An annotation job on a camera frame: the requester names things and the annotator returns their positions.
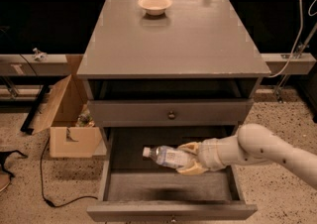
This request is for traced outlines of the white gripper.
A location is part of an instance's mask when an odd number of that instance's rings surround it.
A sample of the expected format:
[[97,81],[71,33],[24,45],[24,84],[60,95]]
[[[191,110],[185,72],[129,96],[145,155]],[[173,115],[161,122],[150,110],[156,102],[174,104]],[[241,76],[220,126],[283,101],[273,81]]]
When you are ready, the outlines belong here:
[[197,155],[198,160],[192,160],[188,165],[178,168],[176,171],[182,175],[199,175],[208,171],[217,171],[226,166],[221,162],[218,153],[218,140],[208,139],[200,144],[190,142],[177,147],[193,155]]

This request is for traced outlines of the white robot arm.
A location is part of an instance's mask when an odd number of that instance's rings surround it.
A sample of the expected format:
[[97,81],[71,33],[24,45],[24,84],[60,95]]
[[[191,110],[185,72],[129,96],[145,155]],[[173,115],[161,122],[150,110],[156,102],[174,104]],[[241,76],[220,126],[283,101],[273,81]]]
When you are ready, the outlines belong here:
[[191,154],[189,163],[177,169],[183,175],[273,162],[317,189],[317,156],[293,147],[259,124],[243,125],[234,136],[190,142],[178,149]]

